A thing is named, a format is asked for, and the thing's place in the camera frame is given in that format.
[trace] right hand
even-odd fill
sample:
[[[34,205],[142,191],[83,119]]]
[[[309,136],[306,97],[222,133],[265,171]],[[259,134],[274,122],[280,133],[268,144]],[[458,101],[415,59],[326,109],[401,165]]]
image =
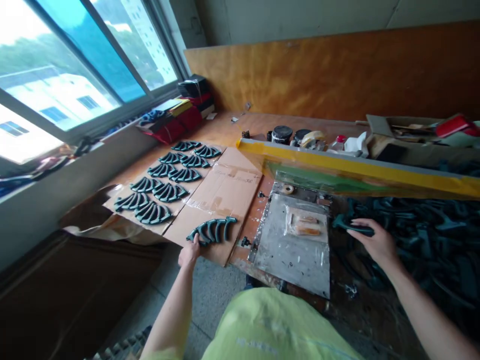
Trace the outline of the right hand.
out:
[[[200,256],[200,243],[199,243],[199,233],[195,234],[195,237],[192,241],[187,241],[183,249],[180,251],[178,256],[178,265],[181,268],[194,268],[197,259]]]
[[[387,272],[403,267],[397,255],[394,238],[378,222],[372,219],[358,218],[353,219],[351,224],[354,226],[369,227],[374,231],[372,237],[365,236],[355,230],[347,230],[346,232],[365,246],[371,258],[375,260],[384,271]]]

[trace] concrete floor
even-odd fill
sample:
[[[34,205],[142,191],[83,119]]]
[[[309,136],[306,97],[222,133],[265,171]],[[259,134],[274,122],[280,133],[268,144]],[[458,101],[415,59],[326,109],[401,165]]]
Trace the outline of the concrete floor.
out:
[[[162,264],[150,283],[138,295],[127,312],[112,330],[103,348],[113,346],[130,335],[152,325],[179,272],[178,257],[181,247],[169,244]],[[197,261],[193,273],[193,309],[184,359],[201,359],[215,336],[228,303],[245,287],[245,274],[236,267],[222,268],[203,257]],[[365,336],[346,326],[332,322],[337,331],[366,359],[395,359],[397,356]]]

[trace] yellow-green shirt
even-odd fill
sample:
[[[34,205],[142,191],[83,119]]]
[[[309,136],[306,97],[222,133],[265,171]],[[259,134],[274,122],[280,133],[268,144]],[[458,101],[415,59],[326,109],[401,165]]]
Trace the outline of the yellow-green shirt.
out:
[[[362,357],[305,301],[261,287],[242,291],[232,299],[202,359]]]

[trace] glass pane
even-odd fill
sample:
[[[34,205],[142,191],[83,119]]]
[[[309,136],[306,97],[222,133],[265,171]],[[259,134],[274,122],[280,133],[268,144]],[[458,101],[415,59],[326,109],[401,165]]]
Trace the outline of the glass pane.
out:
[[[0,104],[0,156],[23,164],[63,144]]]
[[[65,131],[119,106],[19,0],[0,1],[0,88]],[[100,106],[85,108],[77,101],[83,96],[90,96]]]
[[[142,0],[90,0],[150,90],[177,80]]]
[[[146,95],[80,0],[36,1],[124,102]]]

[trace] yellow metal bar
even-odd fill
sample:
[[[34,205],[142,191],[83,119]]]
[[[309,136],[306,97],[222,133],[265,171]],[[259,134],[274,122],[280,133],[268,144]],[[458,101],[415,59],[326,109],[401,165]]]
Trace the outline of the yellow metal bar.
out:
[[[476,177],[301,150],[265,141],[241,139],[236,145],[264,173],[266,163],[273,162],[355,179],[380,188],[397,188],[398,196],[480,199],[480,179]]]

